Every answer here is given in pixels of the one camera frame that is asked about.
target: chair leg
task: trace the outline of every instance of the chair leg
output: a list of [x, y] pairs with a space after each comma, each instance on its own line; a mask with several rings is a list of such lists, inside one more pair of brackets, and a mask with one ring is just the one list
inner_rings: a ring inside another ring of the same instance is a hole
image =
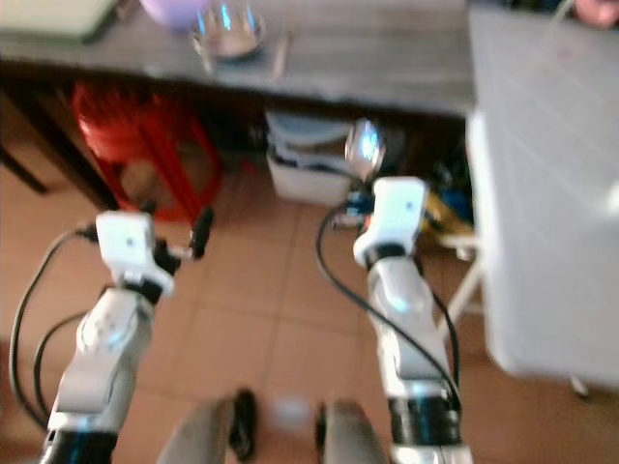
[[167, 138], [162, 128], [147, 131], [140, 128], [143, 142], [152, 154], [151, 162], [157, 168], [167, 189], [174, 195], [177, 203], [193, 224], [199, 214], [199, 205], [194, 198], [192, 185], [187, 178], [183, 165], [178, 158], [175, 147]]
[[2, 146], [0, 146], [0, 162], [36, 193], [45, 195], [48, 192], [47, 187]]
[[213, 175], [205, 190], [200, 193], [200, 202], [211, 204], [217, 197], [221, 187], [221, 178], [223, 174], [223, 164], [215, 145], [211, 142], [206, 131], [202, 128], [199, 121], [193, 117], [191, 120], [191, 128], [193, 136], [196, 138], [202, 150], [206, 153], [207, 158], [213, 165]]

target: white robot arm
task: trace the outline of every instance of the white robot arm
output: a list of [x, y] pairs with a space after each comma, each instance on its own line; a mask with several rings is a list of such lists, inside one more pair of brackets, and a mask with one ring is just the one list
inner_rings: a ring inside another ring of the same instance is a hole
[[[432, 318], [434, 299], [412, 259], [426, 204], [426, 185], [413, 177], [374, 182], [374, 210], [354, 245], [368, 269], [369, 300], [448, 371], [443, 337]], [[459, 433], [460, 410], [449, 401], [444, 374], [418, 349], [370, 316], [376, 329], [383, 390], [389, 400], [392, 462], [472, 464]]]
[[48, 422], [42, 462], [109, 462], [151, 339], [156, 304], [172, 294], [181, 260], [204, 253], [212, 218], [207, 211], [198, 220], [189, 248], [173, 249], [156, 239], [147, 214], [97, 217], [97, 240], [113, 286], [79, 325], [75, 354]]

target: brown tile floor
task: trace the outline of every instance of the brown tile floor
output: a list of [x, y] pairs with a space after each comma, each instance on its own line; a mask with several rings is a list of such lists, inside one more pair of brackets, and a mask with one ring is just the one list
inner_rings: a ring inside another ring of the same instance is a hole
[[[25, 149], [20, 153], [36, 155]], [[1, 172], [0, 462], [9, 464], [35, 455], [43, 439], [15, 407], [7, 385], [15, 306], [49, 242], [96, 213], [50, 167], [38, 160], [34, 167], [59, 189], [42, 198]], [[161, 304], [114, 462], [154, 462], [174, 424], [191, 407], [242, 385], [257, 391], [263, 412], [257, 463], [315, 462], [312, 411], [331, 394], [356, 397], [379, 435], [388, 437], [371, 327], [315, 268], [313, 234], [324, 210], [279, 200], [268, 175], [258, 173], [228, 177], [217, 211], [205, 259], [178, 274], [176, 295]], [[160, 224], [159, 231], [173, 242], [187, 234], [180, 225]], [[350, 234], [330, 238], [328, 258], [363, 291], [364, 273], [353, 263], [350, 247]], [[448, 298], [465, 267], [441, 252], [424, 255], [432, 286]], [[91, 307], [106, 279], [96, 249], [70, 245], [60, 255], [24, 321], [26, 383], [45, 328]], [[512, 379], [486, 357], [481, 317], [466, 316], [459, 328], [463, 432], [478, 464], [619, 462], [616, 396], [597, 393], [583, 404], [564, 383]], [[44, 360], [49, 400], [73, 344], [74, 327], [50, 345]]]

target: red plastic stool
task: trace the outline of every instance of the red plastic stool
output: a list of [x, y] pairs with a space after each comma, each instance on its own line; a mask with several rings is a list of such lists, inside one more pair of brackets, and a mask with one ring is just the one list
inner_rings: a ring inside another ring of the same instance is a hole
[[[196, 117], [184, 106], [156, 96], [139, 96], [118, 89], [77, 86], [74, 114], [86, 144], [107, 184], [123, 209], [137, 210], [121, 185], [124, 166], [150, 162], [172, 193], [177, 206], [155, 212], [157, 218], [186, 218], [194, 223], [221, 185], [221, 160]], [[201, 192], [195, 192], [180, 162], [177, 144], [192, 138], [206, 153], [213, 174]]]

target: white box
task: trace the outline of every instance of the white box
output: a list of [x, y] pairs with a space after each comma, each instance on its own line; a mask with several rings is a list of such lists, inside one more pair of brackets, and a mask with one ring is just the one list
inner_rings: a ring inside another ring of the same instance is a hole
[[341, 174], [300, 169], [278, 163], [267, 155], [277, 194], [289, 200], [337, 206], [346, 199], [350, 178]]

